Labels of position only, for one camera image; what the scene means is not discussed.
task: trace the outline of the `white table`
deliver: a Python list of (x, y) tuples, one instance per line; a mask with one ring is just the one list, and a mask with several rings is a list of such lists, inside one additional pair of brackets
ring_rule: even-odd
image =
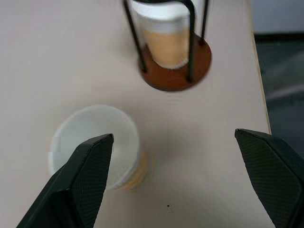
[(269, 132), (246, 1), (211, 1), (210, 71), (180, 93), (141, 79), (120, 0), (9, 0), (0, 15), (1, 227), (16, 227), (48, 181), (59, 124), (94, 104), (126, 111), (153, 157), (137, 189), (105, 194), (96, 228), (274, 227), (234, 138)]

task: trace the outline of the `brown round base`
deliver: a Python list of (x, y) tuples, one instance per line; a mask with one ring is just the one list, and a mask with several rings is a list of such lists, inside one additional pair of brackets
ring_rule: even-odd
[(165, 69), (159, 66), (152, 59), (152, 55), (147, 46), (142, 49), (142, 53), (147, 65), (147, 72), (139, 69), (143, 79), (150, 86), (162, 91), (182, 91), (196, 85), (207, 73), (211, 64), (211, 50), (209, 45), (204, 42), (199, 45), (200, 37), (195, 36), (194, 41), (194, 81), (187, 82), (186, 74), (188, 64), (179, 69)]

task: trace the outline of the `cup with liquid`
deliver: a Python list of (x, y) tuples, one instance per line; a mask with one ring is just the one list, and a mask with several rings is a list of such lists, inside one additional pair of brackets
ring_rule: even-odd
[[(200, 0), (192, 0), (195, 10)], [(163, 68), (177, 69), (188, 62), (189, 11), (181, 3), (131, 1), (153, 60)]]

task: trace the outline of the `dark floor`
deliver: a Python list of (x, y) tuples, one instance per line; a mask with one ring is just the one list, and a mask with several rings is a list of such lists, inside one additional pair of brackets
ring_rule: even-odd
[(304, 40), (258, 42), (272, 135), (304, 157)]

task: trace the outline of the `plastic cup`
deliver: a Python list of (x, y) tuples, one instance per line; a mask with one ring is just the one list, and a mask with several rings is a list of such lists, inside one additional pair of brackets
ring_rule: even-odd
[(146, 154), (140, 152), (137, 128), (126, 113), (106, 105), (79, 110), (60, 125), (49, 149), (50, 174), (68, 161), (79, 144), (107, 133), (114, 135), (114, 143), (106, 190), (135, 187), (147, 168)]
[[(132, 1), (153, 60), (163, 68), (177, 69), (188, 62), (189, 11), (181, 3)], [(193, 0), (195, 8), (200, 0)]]

